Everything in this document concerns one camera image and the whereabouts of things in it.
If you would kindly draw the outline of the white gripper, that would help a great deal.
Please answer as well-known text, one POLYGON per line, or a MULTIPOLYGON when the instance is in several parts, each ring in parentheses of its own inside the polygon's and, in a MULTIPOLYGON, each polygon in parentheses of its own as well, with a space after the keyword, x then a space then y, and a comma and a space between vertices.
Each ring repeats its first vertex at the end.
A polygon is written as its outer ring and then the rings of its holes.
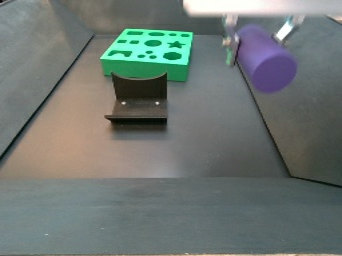
POLYGON ((224 28, 223 46, 227 50, 227 64, 235 65, 239 36, 235 32, 238 16, 284 16, 284 23, 272 34, 279 45, 298 31, 303 15, 342 15, 342 0, 183 0, 183 9, 190 16, 222 17, 224 28))

